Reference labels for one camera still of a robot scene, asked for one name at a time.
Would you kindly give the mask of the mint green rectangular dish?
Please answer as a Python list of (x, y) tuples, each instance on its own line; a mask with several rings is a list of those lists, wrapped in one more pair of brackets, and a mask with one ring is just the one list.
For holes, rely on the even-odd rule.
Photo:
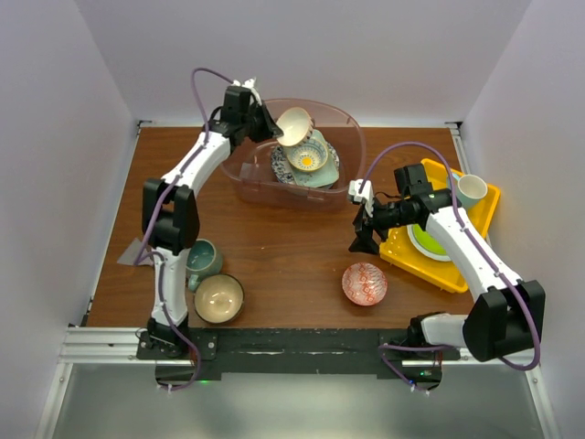
[(338, 154), (319, 130), (302, 144), (282, 151), (296, 186), (328, 188), (339, 178)]

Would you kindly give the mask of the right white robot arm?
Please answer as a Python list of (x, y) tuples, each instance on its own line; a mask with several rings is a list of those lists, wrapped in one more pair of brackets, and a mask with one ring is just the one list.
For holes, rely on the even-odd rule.
[(353, 180), (349, 200), (359, 210), (353, 221), (356, 237), (351, 252), (375, 253), (375, 237), (417, 224), (446, 251), (473, 297), (466, 316), (434, 313), (412, 319), (407, 347), (417, 359), (428, 359), (439, 347), (467, 348), (479, 361), (505, 359), (534, 351), (539, 362), (545, 292), (537, 281), (525, 281), (485, 242), (450, 187), (436, 189), (421, 165), (395, 172), (400, 198), (387, 204), (374, 195), (370, 181)]

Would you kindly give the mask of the blue floral plate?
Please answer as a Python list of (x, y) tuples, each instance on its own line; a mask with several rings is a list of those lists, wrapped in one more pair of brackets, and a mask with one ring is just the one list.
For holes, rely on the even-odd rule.
[(283, 184), (313, 188), (331, 188), (339, 179), (340, 160), (336, 150), (328, 145), (329, 156), (326, 164), (313, 173), (304, 173), (293, 168), (281, 146), (277, 145), (271, 152), (271, 170), (277, 180)]

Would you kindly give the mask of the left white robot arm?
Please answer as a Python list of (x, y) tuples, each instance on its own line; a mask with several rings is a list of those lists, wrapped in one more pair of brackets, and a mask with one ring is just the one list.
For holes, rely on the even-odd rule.
[(244, 140), (259, 143), (282, 133), (253, 80), (229, 85), (218, 114), (217, 120), (206, 121), (194, 146), (172, 170), (147, 179), (143, 186), (143, 246), (150, 251), (139, 251), (137, 259), (153, 260), (155, 282), (145, 344), (170, 359), (193, 349), (185, 282), (187, 256), (200, 229), (197, 194)]

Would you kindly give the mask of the yellow flower patterned bowl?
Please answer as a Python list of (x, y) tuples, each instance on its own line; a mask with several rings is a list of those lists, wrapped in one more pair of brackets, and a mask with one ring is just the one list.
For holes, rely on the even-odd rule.
[(325, 141), (309, 139), (300, 145), (285, 147), (284, 154), (293, 168), (302, 172), (314, 172), (324, 166), (329, 151)]

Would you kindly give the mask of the red patterned bowl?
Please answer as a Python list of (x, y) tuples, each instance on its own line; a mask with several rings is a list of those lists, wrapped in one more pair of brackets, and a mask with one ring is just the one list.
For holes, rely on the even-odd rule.
[(352, 303), (373, 306), (386, 296), (388, 279), (377, 266), (369, 262), (358, 262), (344, 271), (342, 289)]

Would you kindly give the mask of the white cream bowl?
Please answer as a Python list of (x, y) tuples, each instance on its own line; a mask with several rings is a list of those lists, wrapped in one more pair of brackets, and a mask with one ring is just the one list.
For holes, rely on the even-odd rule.
[(276, 138), (283, 147), (293, 147), (309, 139), (314, 130), (314, 119), (302, 107), (286, 110), (276, 121), (282, 134)]

